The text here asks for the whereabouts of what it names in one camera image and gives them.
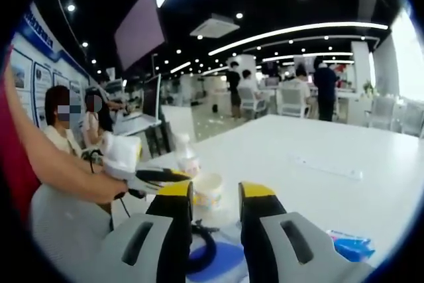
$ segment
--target black ceiling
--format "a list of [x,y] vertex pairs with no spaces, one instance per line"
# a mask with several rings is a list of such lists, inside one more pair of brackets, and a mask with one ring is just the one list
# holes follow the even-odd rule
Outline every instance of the black ceiling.
[[[48,26],[65,49],[89,72],[92,72],[93,77],[99,78],[95,74],[98,69],[104,71],[105,68],[114,66],[119,72],[119,60],[116,55],[113,34],[135,1],[61,0],[63,7],[73,3],[77,8],[73,13],[68,13],[66,10],[65,13],[77,39],[80,42],[87,41],[89,43],[86,57],[66,25],[58,0],[36,0],[36,4]],[[324,36],[326,34],[384,37],[387,31],[364,30],[363,28],[326,28],[274,36],[239,46],[213,57],[207,55],[209,51],[234,41],[285,27],[359,20],[389,25],[399,8],[397,0],[376,0],[375,5],[368,8],[371,9],[368,10],[371,15],[364,18],[359,17],[358,14],[358,8],[363,3],[361,0],[166,0],[159,9],[159,14],[167,43],[154,51],[158,54],[155,57],[156,63],[160,67],[160,72],[164,74],[187,61],[192,62],[193,67],[195,66],[194,71],[196,71],[199,67],[195,65],[194,60],[199,58],[204,64],[202,71],[205,71],[208,67],[219,66],[215,63],[215,59],[219,59],[221,63],[233,52],[241,53],[252,46],[289,38]],[[234,19],[240,28],[219,39],[197,40],[196,37],[190,36],[190,32],[210,17],[211,13]],[[235,19],[237,13],[243,13],[243,19]],[[374,41],[370,41],[370,47],[373,45]],[[271,46],[256,52],[256,55],[258,59],[262,59],[274,56],[275,52],[281,55],[300,54],[301,48],[306,48],[307,52],[322,52],[328,51],[328,46],[332,46],[333,51],[350,51],[349,40],[330,39]],[[176,54],[177,49],[182,50],[182,53]],[[97,60],[95,66],[90,63],[92,58]],[[169,60],[170,63],[165,65],[164,60]],[[140,68],[135,72],[151,72],[150,55],[143,58],[139,65]]]

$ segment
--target man in dark clothes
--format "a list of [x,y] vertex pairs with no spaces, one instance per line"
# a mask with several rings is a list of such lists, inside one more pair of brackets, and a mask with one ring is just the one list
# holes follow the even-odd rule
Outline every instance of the man in dark clothes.
[[315,74],[313,83],[318,87],[318,108],[320,121],[333,121],[334,103],[336,101],[336,73],[317,57],[313,63]]
[[229,91],[231,93],[231,114],[235,119],[241,118],[241,98],[237,89],[240,82],[240,74],[237,72],[238,67],[239,64],[233,61],[230,64],[230,70],[227,71],[227,82],[229,83]]

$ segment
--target white container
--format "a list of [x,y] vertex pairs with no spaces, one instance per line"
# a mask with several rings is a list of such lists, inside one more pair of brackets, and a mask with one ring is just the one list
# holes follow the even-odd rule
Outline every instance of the white container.
[[221,204],[223,179],[218,174],[200,173],[193,179],[194,204],[217,209]]
[[174,139],[178,168],[192,177],[197,176],[200,173],[200,161],[191,144],[190,136],[187,133],[175,134]]

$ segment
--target pink screen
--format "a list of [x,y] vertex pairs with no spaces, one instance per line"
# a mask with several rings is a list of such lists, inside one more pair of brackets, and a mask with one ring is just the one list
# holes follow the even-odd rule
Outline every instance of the pink screen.
[[138,0],[115,33],[123,70],[165,41],[156,0]]

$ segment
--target plastic bottle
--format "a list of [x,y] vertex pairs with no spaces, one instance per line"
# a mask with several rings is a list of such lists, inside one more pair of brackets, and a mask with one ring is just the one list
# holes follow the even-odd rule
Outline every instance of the plastic bottle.
[[200,162],[191,144],[190,136],[187,133],[181,133],[175,134],[174,138],[178,167],[186,174],[197,176],[200,173]]

